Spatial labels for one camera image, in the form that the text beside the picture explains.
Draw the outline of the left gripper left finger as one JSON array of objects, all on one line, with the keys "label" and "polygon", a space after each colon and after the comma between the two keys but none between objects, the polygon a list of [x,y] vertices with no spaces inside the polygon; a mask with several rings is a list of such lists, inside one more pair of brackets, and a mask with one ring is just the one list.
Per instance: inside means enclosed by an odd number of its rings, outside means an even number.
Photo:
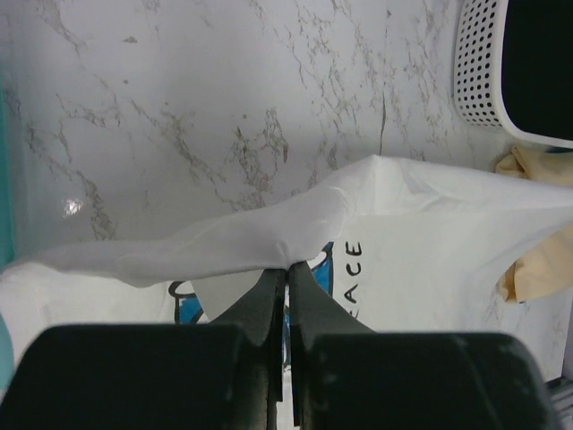
[{"label": "left gripper left finger", "polygon": [[238,332],[232,358],[227,429],[275,429],[283,400],[283,323],[286,272],[265,270],[241,298],[213,322]]}]

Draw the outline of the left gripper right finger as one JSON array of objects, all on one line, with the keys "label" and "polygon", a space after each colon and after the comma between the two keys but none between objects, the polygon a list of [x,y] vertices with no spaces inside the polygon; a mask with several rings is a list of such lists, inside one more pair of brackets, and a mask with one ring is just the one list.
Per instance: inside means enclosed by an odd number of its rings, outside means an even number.
[{"label": "left gripper right finger", "polygon": [[306,389],[311,380],[313,342],[324,335],[372,333],[328,295],[315,280],[309,265],[299,262],[288,270],[291,372],[294,422],[310,427]]}]

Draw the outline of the white printed t shirt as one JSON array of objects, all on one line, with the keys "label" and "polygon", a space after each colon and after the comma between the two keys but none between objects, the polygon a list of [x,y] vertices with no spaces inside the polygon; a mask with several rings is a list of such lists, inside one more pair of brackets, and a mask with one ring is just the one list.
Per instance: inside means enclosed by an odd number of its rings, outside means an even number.
[{"label": "white printed t shirt", "polygon": [[507,332],[556,374],[570,296],[504,305],[495,287],[571,219],[566,187],[372,156],[267,208],[13,263],[1,276],[1,379],[51,326],[186,323],[189,292],[213,320],[260,271],[296,262],[310,262],[334,300],[373,330]]}]

